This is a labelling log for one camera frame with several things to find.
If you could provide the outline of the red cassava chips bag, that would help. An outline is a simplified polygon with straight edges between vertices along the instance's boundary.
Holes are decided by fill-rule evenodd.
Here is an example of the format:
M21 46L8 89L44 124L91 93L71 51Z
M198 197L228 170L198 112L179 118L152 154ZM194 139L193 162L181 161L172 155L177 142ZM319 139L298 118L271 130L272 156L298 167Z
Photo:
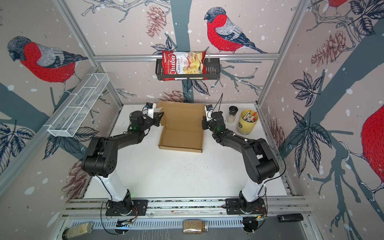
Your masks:
M170 75L171 78L165 77L163 81L184 80L185 78L174 78L175 75L201 75L206 74L206 66L204 64L206 51L203 52L174 52L162 51L162 75Z

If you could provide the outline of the black lid spice shaker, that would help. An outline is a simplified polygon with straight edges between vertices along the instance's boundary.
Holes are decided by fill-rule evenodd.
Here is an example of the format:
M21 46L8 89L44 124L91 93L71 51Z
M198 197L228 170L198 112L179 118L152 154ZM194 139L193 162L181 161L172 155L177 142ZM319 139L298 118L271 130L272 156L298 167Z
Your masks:
M235 122L237 112L238 112L238 108L236 106L229 107L229 113L227 115L227 122L229 124L232 124Z

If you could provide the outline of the brown cardboard box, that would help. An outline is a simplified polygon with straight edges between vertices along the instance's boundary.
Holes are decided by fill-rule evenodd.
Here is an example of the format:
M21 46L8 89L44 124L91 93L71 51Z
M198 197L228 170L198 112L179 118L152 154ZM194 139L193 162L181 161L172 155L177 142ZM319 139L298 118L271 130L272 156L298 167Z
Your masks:
M204 145L203 104L159 102L157 108L163 113L163 127L159 148L181 152L202 153Z

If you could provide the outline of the yellow pen cup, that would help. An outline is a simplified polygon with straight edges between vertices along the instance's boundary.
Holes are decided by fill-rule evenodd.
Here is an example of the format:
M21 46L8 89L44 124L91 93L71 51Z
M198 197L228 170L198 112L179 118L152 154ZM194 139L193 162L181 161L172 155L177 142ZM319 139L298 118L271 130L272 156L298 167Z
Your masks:
M237 123L237 131L242 135L250 134L253 131L258 119L259 116L256 111L243 110Z

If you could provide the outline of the brown grain glass jar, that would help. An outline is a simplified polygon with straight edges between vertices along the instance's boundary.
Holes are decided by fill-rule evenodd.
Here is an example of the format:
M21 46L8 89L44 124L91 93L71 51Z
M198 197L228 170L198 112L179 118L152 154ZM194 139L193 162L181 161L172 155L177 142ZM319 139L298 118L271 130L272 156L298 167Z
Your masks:
M209 231L208 225L201 220L184 220L183 234L202 234Z

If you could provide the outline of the black wall basket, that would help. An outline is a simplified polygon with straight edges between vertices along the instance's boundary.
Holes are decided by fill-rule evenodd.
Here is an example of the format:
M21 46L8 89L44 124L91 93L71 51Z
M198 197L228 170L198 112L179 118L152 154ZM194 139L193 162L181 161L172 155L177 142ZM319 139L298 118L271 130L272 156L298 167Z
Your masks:
M159 81L165 81L166 79L180 80L218 80L221 74L221 66L219 58L205 59L204 65L206 67L206 74L194 74L194 75L166 75L164 74L164 68L162 66L162 59L157 59L155 74Z

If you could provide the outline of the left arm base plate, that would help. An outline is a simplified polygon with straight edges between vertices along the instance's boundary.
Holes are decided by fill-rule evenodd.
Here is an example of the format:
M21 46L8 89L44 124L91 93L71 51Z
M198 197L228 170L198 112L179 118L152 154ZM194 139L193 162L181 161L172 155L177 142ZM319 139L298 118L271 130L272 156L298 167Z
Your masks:
M107 217L145 216L148 200L107 201Z

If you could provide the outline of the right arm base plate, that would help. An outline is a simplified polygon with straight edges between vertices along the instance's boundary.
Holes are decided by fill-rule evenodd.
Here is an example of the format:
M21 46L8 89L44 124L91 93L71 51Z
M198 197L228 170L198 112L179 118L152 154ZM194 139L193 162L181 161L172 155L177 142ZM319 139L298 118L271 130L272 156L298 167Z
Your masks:
M266 215L267 207L259 198L251 203L243 199L226 199L225 209L228 215Z

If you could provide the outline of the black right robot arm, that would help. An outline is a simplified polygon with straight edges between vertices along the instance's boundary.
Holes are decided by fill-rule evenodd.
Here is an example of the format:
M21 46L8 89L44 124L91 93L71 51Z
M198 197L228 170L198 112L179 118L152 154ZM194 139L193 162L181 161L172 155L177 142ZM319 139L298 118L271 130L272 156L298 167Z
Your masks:
M280 171L273 150L265 139L246 139L226 128L223 112L214 112L212 105L204 106L203 130L210 130L212 137L221 146L234 149L243 156L248 181L239 197L226 199L228 215L267 215L267 203L261 194L262 188Z

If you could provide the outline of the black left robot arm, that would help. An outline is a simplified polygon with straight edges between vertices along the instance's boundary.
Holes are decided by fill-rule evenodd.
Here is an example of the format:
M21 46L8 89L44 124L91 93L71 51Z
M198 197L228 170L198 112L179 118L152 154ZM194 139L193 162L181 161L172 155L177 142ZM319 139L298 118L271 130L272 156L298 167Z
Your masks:
M163 113L156 104L146 103L141 111L129 116L127 131L112 137L93 137L82 161L82 170L96 179L108 193L106 216L145 216L148 201L133 200L117 171L118 151L142 142L152 126L159 127Z

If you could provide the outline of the black remote device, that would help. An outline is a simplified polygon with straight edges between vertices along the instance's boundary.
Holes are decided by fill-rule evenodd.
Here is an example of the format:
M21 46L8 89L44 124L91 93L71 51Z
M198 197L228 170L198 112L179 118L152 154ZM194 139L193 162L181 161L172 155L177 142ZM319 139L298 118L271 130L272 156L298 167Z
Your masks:
M304 220L303 215L299 214L299 213L278 215L277 218L278 218L278 221L280 223L283 223L283 222L300 222L300 221Z

